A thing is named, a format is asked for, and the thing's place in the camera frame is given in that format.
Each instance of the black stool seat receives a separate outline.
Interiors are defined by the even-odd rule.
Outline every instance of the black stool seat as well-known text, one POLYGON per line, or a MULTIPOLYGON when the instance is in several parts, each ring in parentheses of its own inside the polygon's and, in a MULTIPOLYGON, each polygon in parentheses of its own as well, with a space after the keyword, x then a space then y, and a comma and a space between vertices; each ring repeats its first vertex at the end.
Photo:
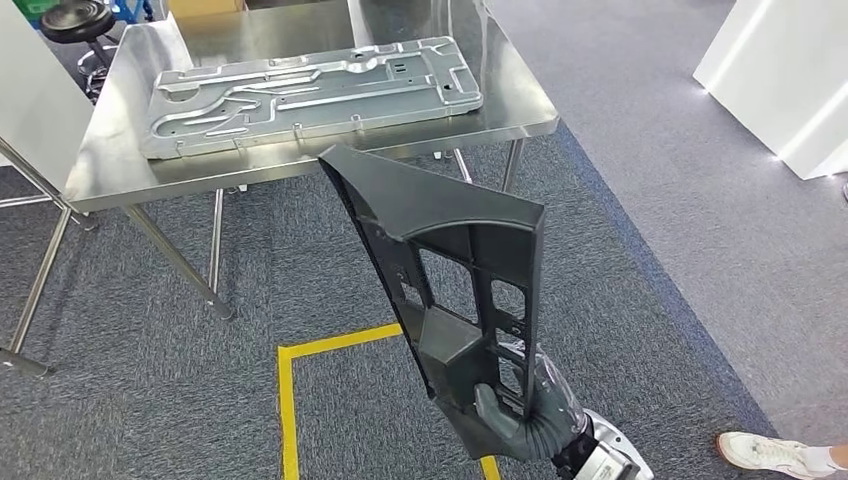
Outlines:
POLYGON ((115 25, 115 16, 95 0, 74 0, 50 7, 39 20, 44 36, 56 43, 93 42, 115 25))

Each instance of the floor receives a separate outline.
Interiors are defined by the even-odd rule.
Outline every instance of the floor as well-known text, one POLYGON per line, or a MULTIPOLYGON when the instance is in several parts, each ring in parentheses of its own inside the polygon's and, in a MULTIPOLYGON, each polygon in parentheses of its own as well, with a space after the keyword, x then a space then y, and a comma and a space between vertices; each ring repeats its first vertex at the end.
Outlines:
POLYGON ((799 180, 691 78, 733 0, 492 0, 784 436, 848 441, 844 178, 799 180))
MULTIPOLYGON (((848 261, 840 184, 771 162, 691 79, 733 2, 491 3, 568 125, 528 144, 516 188, 549 207, 540 336, 584 403, 621 424, 658 478, 776 478, 724 465, 711 442, 726 429, 844 441, 846 300, 830 285, 848 261)), ((505 148, 466 152, 475 179, 497 184, 505 148)), ((19 189, 0 176, 0 196, 19 189)), ((0 434, 15 453, 0 472, 279 478, 275 347, 382 325, 390 311, 320 177, 226 202, 229 323, 119 212, 92 234, 69 229, 27 342, 62 373, 0 372, 0 430, 19 432, 0 434)), ((147 207, 204 270, 211 196, 147 207)), ((56 217, 49 205, 9 212, 0 338, 56 217)), ((398 339, 294 368, 302 478, 481 478, 398 339)), ((500 467, 553 478, 546 464, 500 467)))
MULTIPOLYGON (((475 181, 499 183, 506 145, 464 152, 475 181)), ((410 161, 459 176, 451 162, 410 161)), ((658 478, 776 478, 743 474, 716 455, 716 433, 768 432, 768 422, 755 405, 745 417, 728 398, 738 379, 700 324, 682 326, 668 308, 644 268, 649 250, 634 254, 641 238, 635 229, 622 237, 616 222, 626 217, 610 216, 614 197, 599 193, 593 172, 565 127, 528 141, 515 192, 547 207, 540 344, 658 478), (706 361, 704 349, 717 357, 706 361)), ((145 206, 201 272, 211 200, 145 206)), ((0 244, 21 244, 2 260, 14 294, 0 309, 4 338, 55 216, 50 205, 27 208, 2 212, 0 244), (34 218, 38 236, 27 228, 34 218)), ((26 344, 57 374, 35 381, 0 371, 0 424, 16 432, 0 435, 0 471, 12 479, 279 478, 276 347, 392 318, 327 179, 226 197, 221 290, 237 311, 232 321, 216 320, 119 211, 98 218, 95 232, 69 230, 26 344)), ((455 270, 431 267, 437 299, 452 305, 470 295, 455 270)), ((400 338, 298 358, 293 373, 300 478, 482 478, 426 399, 400 338)), ((555 478, 547 462, 499 466, 505 479, 555 478)))

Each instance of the white sneaker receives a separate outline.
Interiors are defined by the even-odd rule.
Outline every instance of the white sneaker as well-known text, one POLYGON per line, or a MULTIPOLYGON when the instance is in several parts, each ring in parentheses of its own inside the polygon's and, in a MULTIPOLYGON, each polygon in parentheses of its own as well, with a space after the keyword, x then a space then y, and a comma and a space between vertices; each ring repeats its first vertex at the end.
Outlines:
POLYGON ((801 480, 823 478, 835 470, 812 471, 804 461, 803 443, 728 432, 716 438, 718 453, 729 463, 747 470, 774 470, 801 480))

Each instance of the black plastic bracket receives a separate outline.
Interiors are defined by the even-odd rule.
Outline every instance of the black plastic bracket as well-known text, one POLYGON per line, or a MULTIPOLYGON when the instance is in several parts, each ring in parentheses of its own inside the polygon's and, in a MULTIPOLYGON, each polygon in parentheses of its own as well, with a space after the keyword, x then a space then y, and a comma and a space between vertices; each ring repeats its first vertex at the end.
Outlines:
POLYGON ((544 207, 344 146, 319 162, 377 270, 428 395, 472 458, 511 455, 477 416, 474 385, 491 385, 517 420, 530 414, 544 207), (434 297, 422 251, 469 272, 476 321, 434 297), (496 281, 523 294, 522 317, 495 305, 496 281), (521 342, 504 348, 499 338, 521 342), (501 378, 502 360, 521 369, 520 391, 501 378))

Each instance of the cardboard box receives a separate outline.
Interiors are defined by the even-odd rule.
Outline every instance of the cardboard box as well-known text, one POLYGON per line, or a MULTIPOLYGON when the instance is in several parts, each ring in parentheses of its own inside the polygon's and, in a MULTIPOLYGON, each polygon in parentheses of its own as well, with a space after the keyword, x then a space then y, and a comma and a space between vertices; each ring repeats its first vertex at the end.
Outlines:
POLYGON ((240 12, 244 0, 168 0, 174 18, 199 17, 216 13, 240 12))

